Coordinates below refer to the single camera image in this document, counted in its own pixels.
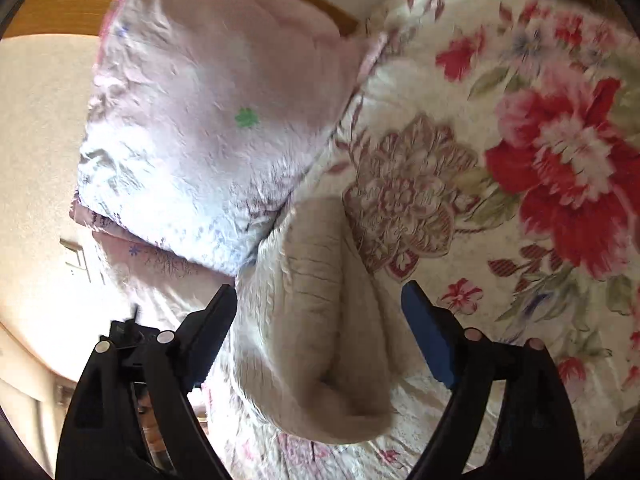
bed sheet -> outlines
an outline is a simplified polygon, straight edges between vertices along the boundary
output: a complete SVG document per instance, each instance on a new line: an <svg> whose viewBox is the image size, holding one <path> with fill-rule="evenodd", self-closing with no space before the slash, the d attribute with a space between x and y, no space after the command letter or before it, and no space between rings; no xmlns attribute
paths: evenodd
<svg viewBox="0 0 640 480"><path fill-rule="evenodd" d="M546 343L593 472L640 398L638 40L558 0L391 0L366 25L391 41L290 205L344 203L382 304L391 428L346 446L285 434L222 354L205 387L214 449L234 478L405 478L449 398L400 313L416 280L463 326Z"/></svg>

pillowcase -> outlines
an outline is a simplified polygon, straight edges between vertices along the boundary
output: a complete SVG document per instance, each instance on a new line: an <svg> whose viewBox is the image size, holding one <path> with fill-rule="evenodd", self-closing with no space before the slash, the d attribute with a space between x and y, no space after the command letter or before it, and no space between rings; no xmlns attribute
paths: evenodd
<svg viewBox="0 0 640 480"><path fill-rule="evenodd" d="M299 0L114 3L81 147L81 202L235 275L382 43L341 38Z"/></svg>

